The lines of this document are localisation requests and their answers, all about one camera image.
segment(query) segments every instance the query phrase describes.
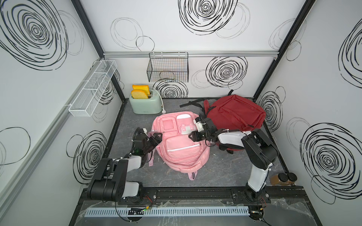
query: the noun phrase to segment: toaster power cord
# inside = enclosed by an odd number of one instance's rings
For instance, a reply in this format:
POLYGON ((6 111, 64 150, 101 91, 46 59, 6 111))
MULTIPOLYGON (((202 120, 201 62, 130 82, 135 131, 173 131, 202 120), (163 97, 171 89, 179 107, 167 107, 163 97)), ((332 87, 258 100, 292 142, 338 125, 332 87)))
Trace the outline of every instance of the toaster power cord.
POLYGON ((157 89, 153 88, 153 87, 150 87, 151 89, 153 89, 154 91, 156 91, 158 93, 158 95, 160 96, 161 98, 161 103, 162 103, 162 114, 166 114, 166 111, 165 111, 165 107, 163 105, 163 100, 162 100, 162 97, 160 95, 160 93, 157 91, 157 89))

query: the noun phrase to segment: backpack zipper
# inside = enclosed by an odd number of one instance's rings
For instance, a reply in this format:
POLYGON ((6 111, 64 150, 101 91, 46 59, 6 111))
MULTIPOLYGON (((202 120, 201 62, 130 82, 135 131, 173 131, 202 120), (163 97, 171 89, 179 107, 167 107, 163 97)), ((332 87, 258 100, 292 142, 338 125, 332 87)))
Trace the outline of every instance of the backpack zipper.
POLYGON ((204 147, 204 150, 202 151, 202 153, 199 155, 199 156, 197 156, 197 157, 194 157, 194 158, 190 158, 190 159, 187 159, 187 160, 183 160, 183 161, 178 161, 178 162, 174 162, 174 161, 170 161, 167 157, 166 157, 166 155, 165 155, 165 158, 167 159, 167 161, 169 162, 169 163, 171 163, 171 164, 178 164, 178 163, 182 163, 182 162, 187 162, 187 161, 191 161, 191 160, 195 160, 195 159, 200 159, 201 158, 201 156, 203 155, 205 153, 205 147, 204 147))
POLYGON ((174 152, 174 151, 183 150, 183 149, 187 149, 187 148, 193 148, 193 147, 197 147, 197 146, 200 146, 200 144, 195 144, 195 145, 191 145, 191 146, 184 147, 184 148, 171 149, 171 150, 167 150, 167 151, 168 152, 174 152))

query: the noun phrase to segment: wire basket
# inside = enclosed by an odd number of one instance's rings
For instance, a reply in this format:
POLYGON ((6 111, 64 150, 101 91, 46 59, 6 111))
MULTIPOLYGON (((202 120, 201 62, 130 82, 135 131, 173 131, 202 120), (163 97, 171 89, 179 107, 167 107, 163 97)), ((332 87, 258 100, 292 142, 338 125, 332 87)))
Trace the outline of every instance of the wire basket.
POLYGON ((186 52, 151 52, 147 67, 149 82, 172 78, 189 82, 189 57, 186 52))
POLYGON ((117 69, 114 60, 102 60, 69 108, 75 116, 91 117, 117 69))

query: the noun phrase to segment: backpack strap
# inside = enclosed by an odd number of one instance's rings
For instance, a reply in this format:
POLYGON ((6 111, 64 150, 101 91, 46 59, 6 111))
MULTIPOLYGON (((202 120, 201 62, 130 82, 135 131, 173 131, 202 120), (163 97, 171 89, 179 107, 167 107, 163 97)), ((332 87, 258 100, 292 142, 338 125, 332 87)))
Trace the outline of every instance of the backpack strap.
POLYGON ((155 152, 155 150, 156 150, 156 148, 147 154, 148 155, 148 166, 153 166, 153 158, 155 157, 155 155, 153 153, 155 152))
POLYGON ((230 90, 229 91, 229 93, 227 94, 228 96, 230 96, 231 94, 232 94, 232 92, 233 92, 234 90, 232 89, 232 90, 230 90))
POLYGON ((188 103, 180 105, 180 107, 186 107, 186 106, 189 106, 189 105, 194 105, 196 107, 201 108, 202 111, 205 111, 204 108, 201 106, 201 104, 198 103, 198 102, 201 102, 201 101, 204 101, 204 100, 205 100, 204 98, 200 98, 200 99, 197 99, 197 100, 194 100, 194 101, 189 101, 188 103))
POLYGON ((210 107, 209 101, 204 100, 205 115, 207 115, 207 112, 209 111, 209 107, 210 107))
POLYGON ((187 173, 187 175, 189 176, 190 180, 194 180, 196 178, 197 171, 196 172, 189 172, 189 173, 187 173))

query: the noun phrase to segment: bread slice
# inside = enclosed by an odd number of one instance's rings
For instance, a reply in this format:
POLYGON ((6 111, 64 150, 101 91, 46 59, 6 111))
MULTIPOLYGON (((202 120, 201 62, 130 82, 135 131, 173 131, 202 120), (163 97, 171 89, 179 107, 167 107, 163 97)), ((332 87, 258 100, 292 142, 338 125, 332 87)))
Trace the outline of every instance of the bread slice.
POLYGON ((135 89, 131 91, 133 99, 148 99, 148 95, 144 90, 135 89))
POLYGON ((134 90, 143 90, 146 92, 147 95, 150 94, 150 88, 148 87, 148 85, 132 85, 132 88, 134 90))

